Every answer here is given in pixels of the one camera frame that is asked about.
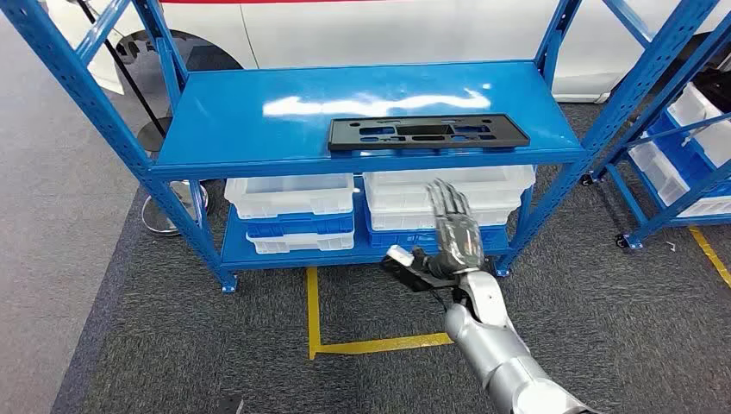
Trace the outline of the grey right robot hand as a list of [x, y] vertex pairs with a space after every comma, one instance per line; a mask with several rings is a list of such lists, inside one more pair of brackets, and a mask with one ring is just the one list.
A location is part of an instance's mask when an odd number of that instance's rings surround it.
[[421, 248], [412, 249], [415, 262], [438, 279], [479, 270], [484, 264], [484, 248], [478, 223], [466, 196], [442, 179], [427, 185], [434, 214], [439, 253], [428, 255]]

